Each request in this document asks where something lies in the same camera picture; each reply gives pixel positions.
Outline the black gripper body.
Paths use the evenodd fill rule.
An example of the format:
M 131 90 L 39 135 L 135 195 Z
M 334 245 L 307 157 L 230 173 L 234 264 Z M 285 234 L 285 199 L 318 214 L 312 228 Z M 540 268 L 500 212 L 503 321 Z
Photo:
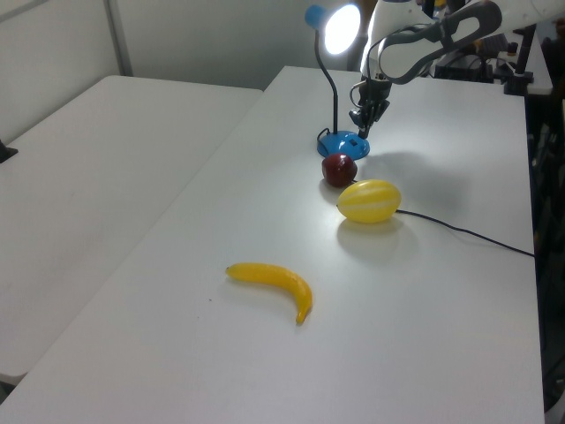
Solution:
M 351 92 L 358 92 L 358 102 L 354 110 L 362 110 L 365 124 L 371 119 L 378 122 L 389 106 L 388 97 L 391 91 L 391 82 L 387 79 L 363 78 L 353 86 Z

